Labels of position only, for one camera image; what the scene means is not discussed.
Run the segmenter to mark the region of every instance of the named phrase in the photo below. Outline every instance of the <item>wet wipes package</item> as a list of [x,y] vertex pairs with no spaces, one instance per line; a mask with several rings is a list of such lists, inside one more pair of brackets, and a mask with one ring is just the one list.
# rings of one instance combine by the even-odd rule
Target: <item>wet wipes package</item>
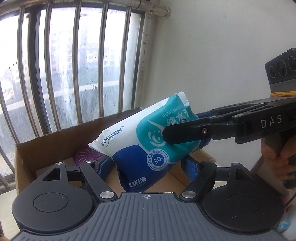
[[170,145],[163,140],[167,125],[195,119],[185,94],[179,92],[103,130],[89,146],[113,158],[126,191],[143,192],[180,159],[208,144]]

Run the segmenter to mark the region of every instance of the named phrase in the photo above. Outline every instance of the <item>yellow rubber band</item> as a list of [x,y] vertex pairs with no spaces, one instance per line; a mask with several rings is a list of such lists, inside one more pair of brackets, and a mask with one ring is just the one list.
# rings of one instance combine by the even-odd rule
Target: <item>yellow rubber band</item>
[[273,92],[270,94],[270,97],[290,97],[290,96],[296,96],[296,91]]

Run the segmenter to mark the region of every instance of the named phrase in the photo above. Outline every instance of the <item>gray gripper base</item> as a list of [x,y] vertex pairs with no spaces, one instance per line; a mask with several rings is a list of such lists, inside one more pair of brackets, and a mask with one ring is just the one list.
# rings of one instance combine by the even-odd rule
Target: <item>gray gripper base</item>
[[67,233],[38,236],[21,231],[13,241],[284,241],[276,231],[258,235],[226,232],[210,223],[194,203],[173,193],[122,193],[98,205],[80,227]]

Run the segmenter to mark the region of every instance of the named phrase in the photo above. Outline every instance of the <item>purple object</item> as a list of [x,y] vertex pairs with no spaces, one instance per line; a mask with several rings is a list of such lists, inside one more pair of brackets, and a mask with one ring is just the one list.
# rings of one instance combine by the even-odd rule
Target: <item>purple object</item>
[[75,156],[74,156],[74,161],[77,166],[79,166],[81,163],[91,160],[91,161],[99,161],[102,157],[105,155],[103,153],[100,153],[92,148],[88,147],[83,147],[80,148]]

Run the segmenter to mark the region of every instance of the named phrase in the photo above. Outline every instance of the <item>human hand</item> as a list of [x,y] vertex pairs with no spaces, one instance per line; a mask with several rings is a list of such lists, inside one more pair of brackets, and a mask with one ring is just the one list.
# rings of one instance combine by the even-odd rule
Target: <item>human hand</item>
[[261,152],[275,178],[279,180],[295,179],[294,175],[288,175],[288,173],[296,171],[296,166],[289,165],[288,158],[296,153],[296,135],[287,141],[278,157],[275,151],[265,143],[264,139],[261,139]]

